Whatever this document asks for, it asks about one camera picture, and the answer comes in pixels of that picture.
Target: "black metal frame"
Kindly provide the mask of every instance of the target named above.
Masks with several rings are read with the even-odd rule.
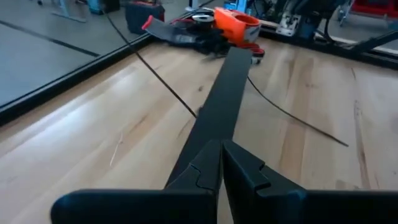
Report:
[[[353,47],[355,50],[339,47],[339,45],[346,45],[346,43],[338,41],[336,41],[335,45],[331,45],[321,37],[316,37],[315,40],[307,40],[299,37],[280,35],[276,33],[276,27],[267,26],[265,24],[261,26],[259,36],[286,44],[304,47],[310,50],[316,50],[326,54],[332,54],[371,65],[398,70],[398,55],[374,49],[381,44],[386,44],[387,42],[394,40],[397,36],[396,33],[396,31],[391,32],[393,35],[384,35],[381,39],[370,40],[355,45]]]
[[[166,185],[187,168],[208,141],[232,139],[250,65],[250,51],[230,50]]]

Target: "wooden tabletop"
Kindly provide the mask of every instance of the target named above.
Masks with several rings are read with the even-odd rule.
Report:
[[[398,190],[397,72],[270,40],[249,75],[234,141],[308,189]],[[141,51],[197,110],[223,59],[152,44]],[[0,128],[0,223],[49,223],[61,195],[87,188],[162,189],[191,114],[135,56]],[[219,218],[231,223],[221,190]]]

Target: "red object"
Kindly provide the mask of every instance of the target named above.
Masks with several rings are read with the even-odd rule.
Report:
[[[255,17],[220,7],[215,8],[215,21],[217,28],[224,31],[223,36],[234,44],[254,42],[260,29]]]
[[[174,19],[171,24],[174,24],[176,22],[193,22],[193,19],[188,18],[188,19]]]
[[[144,2],[144,1],[131,1],[131,4],[144,4],[147,6],[155,6],[155,4],[149,3],[149,2]]]
[[[250,44],[237,44],[236,47],[242,49],[249,49],[253,52],[253,57],[263,57],[265,51],[260,48],[258,44],[250,43]]]
[[[373,14],[398,18],[398,0],[355,0],[352,10],[366,14]]]
[[[154,17],[152,15],[150,15],[148,17],[148,20],[144,23],[144,25],[142,25],[141,29],[146,30],[153,19],[154,19]]]

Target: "red toolbox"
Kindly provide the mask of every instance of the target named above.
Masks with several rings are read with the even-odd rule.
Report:
[[[398,18],[398,0],[355,0],[352,10],[354,12]]]

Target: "tape roll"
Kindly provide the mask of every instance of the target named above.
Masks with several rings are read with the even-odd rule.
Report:
[[[214,21],[213,16],[209,16],[206,14],[194,15],[194,16],[192,16],[192,19],[197,22],[213,22]]]

